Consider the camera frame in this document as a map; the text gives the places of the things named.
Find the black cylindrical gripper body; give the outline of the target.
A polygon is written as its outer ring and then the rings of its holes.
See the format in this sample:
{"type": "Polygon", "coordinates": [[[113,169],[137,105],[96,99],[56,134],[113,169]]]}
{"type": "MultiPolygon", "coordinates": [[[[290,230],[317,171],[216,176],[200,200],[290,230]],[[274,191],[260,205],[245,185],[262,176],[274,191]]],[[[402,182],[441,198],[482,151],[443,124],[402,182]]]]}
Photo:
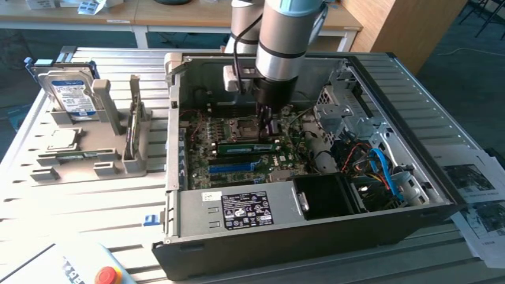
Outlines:
{"type": "Polygon", "coordinates": [[[277,81],[268,78],[254,79],[254,99],[268,107],[284,107],[292,100],[298,77],[277,81]]]}

